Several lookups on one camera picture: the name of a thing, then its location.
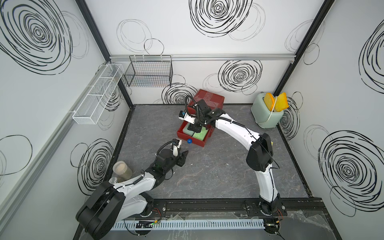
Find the green scouring sponge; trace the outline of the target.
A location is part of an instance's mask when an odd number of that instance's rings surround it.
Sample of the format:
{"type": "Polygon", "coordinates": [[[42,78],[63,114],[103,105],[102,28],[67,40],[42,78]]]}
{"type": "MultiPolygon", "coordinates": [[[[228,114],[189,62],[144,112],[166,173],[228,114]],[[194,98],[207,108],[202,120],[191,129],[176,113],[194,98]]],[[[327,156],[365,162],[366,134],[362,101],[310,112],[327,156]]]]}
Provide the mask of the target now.
{"type": "Polygon", "coordinates": [[[204,141],[206,135],[208,134],[209,130],[206,128],[202,128],[200,133],[194,133],[193,138],[199,141],[204,141]]]}

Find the mint green foam sponge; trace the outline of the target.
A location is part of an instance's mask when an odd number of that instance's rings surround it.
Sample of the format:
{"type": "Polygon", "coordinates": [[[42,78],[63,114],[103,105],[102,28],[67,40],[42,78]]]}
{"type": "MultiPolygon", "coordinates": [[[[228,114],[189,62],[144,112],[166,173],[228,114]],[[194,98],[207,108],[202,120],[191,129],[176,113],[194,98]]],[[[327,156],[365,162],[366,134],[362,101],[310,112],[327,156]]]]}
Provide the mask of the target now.
{"type": "Polygon", "coordinates": [[[190,126],[191,126],[191,124],[188,123],[188,124],[183,128],[183,133],[184,133],[185,135],[188,135],[188,136],[192,137],[192,136],[194,135],[195,132],[192,131],[192,130],[190,130],[190,126]]]}

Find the red drawer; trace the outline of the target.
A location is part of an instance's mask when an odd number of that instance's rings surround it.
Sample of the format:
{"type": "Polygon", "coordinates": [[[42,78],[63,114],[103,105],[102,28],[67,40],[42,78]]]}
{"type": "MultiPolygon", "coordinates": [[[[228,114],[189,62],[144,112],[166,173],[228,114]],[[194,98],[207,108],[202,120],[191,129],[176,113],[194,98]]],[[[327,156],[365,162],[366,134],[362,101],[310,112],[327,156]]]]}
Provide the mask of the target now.
{"type": "Polygon", "coordinates": [[[207,140],[212,136],[214,129],[211,126],[207,126],[203,127],[200,133],[194,133],[193,131],[188,130],[189,124],[190,123],[183,121],[177,131],[178,138],[187,141],[189,144],[204,147],[207,140]]]}

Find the red drawer cabinet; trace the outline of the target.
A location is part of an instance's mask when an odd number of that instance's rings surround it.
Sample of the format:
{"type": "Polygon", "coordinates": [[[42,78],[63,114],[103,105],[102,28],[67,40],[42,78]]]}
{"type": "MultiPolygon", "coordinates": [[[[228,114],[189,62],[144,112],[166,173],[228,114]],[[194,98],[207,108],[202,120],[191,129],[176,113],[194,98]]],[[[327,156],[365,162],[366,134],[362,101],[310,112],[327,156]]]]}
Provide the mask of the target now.
{"type": "Polygon", "coordinates": [[[223,108],[225,97],[200,89],[195,94],[194,100],[197,103],[204,100],[205,104],[199,103],[200,108],[203,110],[203,113],[199,111],[199,119],[209,120],[218,116],[219,111],[217,109],[223,108]]]}

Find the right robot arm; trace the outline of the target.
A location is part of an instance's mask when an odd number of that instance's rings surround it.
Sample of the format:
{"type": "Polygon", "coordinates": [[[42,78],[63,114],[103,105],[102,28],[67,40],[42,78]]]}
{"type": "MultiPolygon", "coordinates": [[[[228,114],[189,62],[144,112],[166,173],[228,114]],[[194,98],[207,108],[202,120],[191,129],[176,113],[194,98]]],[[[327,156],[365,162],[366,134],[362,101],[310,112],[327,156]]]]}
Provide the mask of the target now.
{"type": "Polygon", "coordinates": [[[278,211],[280,195],[273,176],[273,146],[268,134],[256,133],[245,125],[235,121],[220,108],[211,109],[201,99],[198,102],[192,96],[184,98],[185,110],[179,119],[192,125],[192,131],[198,133],[202,127],[210,125],[227,133],[242,144],[248,154],[247,165],[255,171],[260,189],[260,211],[271,216],[278,211]]]}

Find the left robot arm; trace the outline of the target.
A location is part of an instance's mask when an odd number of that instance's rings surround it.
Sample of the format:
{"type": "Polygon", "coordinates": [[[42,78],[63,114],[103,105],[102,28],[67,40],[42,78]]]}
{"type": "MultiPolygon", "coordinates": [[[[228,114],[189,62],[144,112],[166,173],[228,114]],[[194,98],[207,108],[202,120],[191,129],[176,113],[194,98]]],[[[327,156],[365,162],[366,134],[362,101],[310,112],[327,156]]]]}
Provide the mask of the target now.
{"type": "Polygon", "coordinates": [[[76,220],[92,239],[102,239],[116,222],[133,215],[149,216],[153,198],[147,194],[165,179],[175,166],[182,167],[188,151],[181,152],[182,140],[172,139],[156,152],[150,166],[137,177],[111,184],[102,182],[76,214],[76,220]]]}

